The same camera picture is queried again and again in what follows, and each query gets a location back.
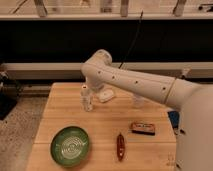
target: black wall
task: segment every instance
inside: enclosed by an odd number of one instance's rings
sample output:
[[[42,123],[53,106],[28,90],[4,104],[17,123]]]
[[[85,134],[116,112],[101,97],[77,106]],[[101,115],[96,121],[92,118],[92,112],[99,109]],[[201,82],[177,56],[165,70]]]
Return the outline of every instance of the black wall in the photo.
[[[96,50],[121,61],[139,22],[0,21],[2,62],[84,62]],[[126,61],[213,61],[213,20],[142,20]]]

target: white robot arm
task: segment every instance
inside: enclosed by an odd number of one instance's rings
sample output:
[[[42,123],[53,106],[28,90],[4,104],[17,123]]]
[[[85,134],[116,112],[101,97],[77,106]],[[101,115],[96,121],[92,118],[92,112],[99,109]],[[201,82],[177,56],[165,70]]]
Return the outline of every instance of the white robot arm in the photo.
[[[213,168],[213,86],[168,76],[111,67],[111,55],[98,50],[82,66],[87,85],[99,91],[103,83],[166,104],[180,111],[176,171]]]

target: clear bottle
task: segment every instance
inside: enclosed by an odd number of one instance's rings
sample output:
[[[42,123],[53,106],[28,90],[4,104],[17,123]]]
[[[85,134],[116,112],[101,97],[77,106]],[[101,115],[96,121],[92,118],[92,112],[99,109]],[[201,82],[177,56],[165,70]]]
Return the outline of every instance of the clear bottle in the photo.
[[[86,84],[81,87],[81,103],[85,111],[89,112],[93,109],[92,92]]]
[[[133,93],[132,94],[132,102],[134,108],[141,108],[143,106],[143,97]]]

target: wooden table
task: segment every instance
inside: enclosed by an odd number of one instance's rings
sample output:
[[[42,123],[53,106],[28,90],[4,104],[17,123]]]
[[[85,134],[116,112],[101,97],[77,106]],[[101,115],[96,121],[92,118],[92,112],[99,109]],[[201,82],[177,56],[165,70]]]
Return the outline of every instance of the wooden table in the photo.
[[[81,83],[55,83],[32,148],[27,171],[172,171],[176,139],[166,107],[144,99],[134,108],[132,94],[112,87],[116,98],[100,103],[93,99],[94,110],[85,112],[80,102]],[[133,134],[133,121],[153,123],[156,135]],[[67,169],[57,165],[50,155],[54,135],[67,126],[79,126],[90,137],[91,149],[79,166]],[[126,153],[122,162],[116,156],[116,137],[122,133]]]

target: cable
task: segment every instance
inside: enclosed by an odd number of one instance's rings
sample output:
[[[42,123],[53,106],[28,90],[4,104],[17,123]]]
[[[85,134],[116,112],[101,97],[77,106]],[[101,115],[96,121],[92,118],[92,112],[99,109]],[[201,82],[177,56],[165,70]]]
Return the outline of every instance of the cable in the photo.
[[[15,90],[16,90],[16,98],[19,97],[20,92],[22,91],[22,86],[19,83],[19,81],[15,80],[15,79],[11,79],[10,76],[8,75],[7,71],[4,69],[3,71],[1,71],[0,73],[1,75],[1,80],[0,80],[0,92],[2,92],[4,90],[4,85],[5,83],[12,83],[15,86]]]
[[[17,11],[27,2],[28,0],[23,0],[11,13],[16,14]]]
[[[120,66],[118,67],[119,69],[122,67],[122,65],[124,64],[124,62],[126,61],[126,59],[129,57],[129,55],[131,54],[133,48],[135,47],[135,43],[138,39],[138,35],[140,33],[140,28],[141,28],[141,21],[142,21],[142,18],[143,18],[143,11],[141,11],[141,15],[140,15],[140,18],[139,18],[139,22],[138,22],[138,27],[137,27],[137,30],[136,30],[136,33],[135,33],[135,37],[134,39],[132,40],[132,43],[127,51],[127,54],[124,56]]]

